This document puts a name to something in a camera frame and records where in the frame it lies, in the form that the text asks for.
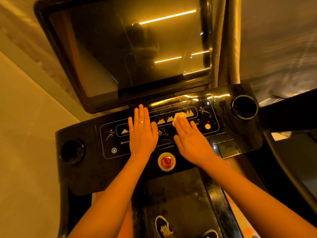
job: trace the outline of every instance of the black sneaker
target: black sneaker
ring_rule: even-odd
[[[203,238],[218,238],[218,234],[215,230],[208,230],[203,235]]]
[[[172,229],[169,227],[169,223],[163,216],[156,217],[155,227],[160,238],[166,238],[166,236],[174,233]]]

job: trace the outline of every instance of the cup holder rim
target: cup holder rim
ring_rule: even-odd
[[[76,160],[74,160],[74,161],[71,161],[71,162],[65,161],[65,159],[62,157],[62,149],[63,149],[63,146],[64,146],[67,142],[69,142],[69,141],[76,141],[76,142],[80,145],[80,147],[83,148],[83,154],[82,154],[82,156],[81,156],[81,157],[78,157],[78,159],[76,159]],[[73,164],[77,164],[78,162],[80,162],[80,161],[83,159],[83,157],[85,156],[85,153],[86,153],[86,148],[85,148],[85,145],[84,145],[83,141],[82,141],[81,139],[73,138],[73,139],[69,139],[69,140],[67,140],[67,141],[65,141],[65,142],[63,143],[63,145],[62,145],[61,148],[60,148],[59,158],[60,158],[61,160],[63,160],[64,163],[73,165]]]
[[[234,105],[235,101],[236,101],[238,98],[241,98],[241,97],[247,97],[247,98],[251,99],[251,100],[254,102],[254,104],[256,105],[256,112],[255,112],[255,114],[254,114],[252,117],[249,117],[249,118],[241,117],[241,116],[238,115],[236,112],[233,112],[233,114],[234,114],[235,116],[237,116],[239,119],[242,119],[242,120],[250,120],[250,119],[253,119],[253,118],[257,115],[257,113],[259,112],[259,105],[257,104],[256,100],[255,100],[254,98],[252,98],[251,96],[249,96],[249,95],[239,95],[239,96],[235,97],[235,98],[233,99],[232,103],[231,103],[231,108],[234,110],[233,105]]]

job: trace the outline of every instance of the cup holder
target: cup holder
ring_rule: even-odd
[[[78,163],[85,155],[85,147],[80,140],[68,140],[61,147],[61,158],[67,164]]]
[[[236,97],[232,102],[231,108],[235,116],[243,120],[254,118],[258,112],[255,100],[247,95]]]

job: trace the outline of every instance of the screen bezel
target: screen bezel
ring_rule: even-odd
[[[148,101],[158,97],[164,97],[166,95],[172,96],[176,92],[207,85],[212,82],[213,70],[211,62],[213,59],[211,49],[209,55],[204,55],[204,64],[210,64],[210,69],[206,70],[205,72],[186,76],[173,76],[167,79],[155,81],[155,84],[151,82],[132,87],[127,90],[127,94],[116,99],[105,100],[105,96],[107,94],[88,97],[84,88],[79,82],[77,73],[71,64],[66,51],[64,50],[55,28],[53,27],[50,14],[100,1],[103,0],[38,0],[34,4],[34,13],[86,112],[93,114],[113,108],[132,105],[145,100]],[[200,8],[201,16],[206,17],[201,18],[201,26],[203,27],[204,33],[202,35],[202,45],[205,50],[212,47],[211,5],[207,4],[207,0],[200,0]]]

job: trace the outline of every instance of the hand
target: hand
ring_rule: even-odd
[[[142,156],[148,161],[159,139],[156,122],[150,123],[148,109],[140,104],[139,108],[134,109],[134,125],[131,117],[128,123],[131,155]]]
[[[207,162],[217,157],[194,121],[191,121],[189,125],[186,117],[177,117],[174,125],[178,133],[174,136],[175,143],[180,154],[189,162],[202,168]]]

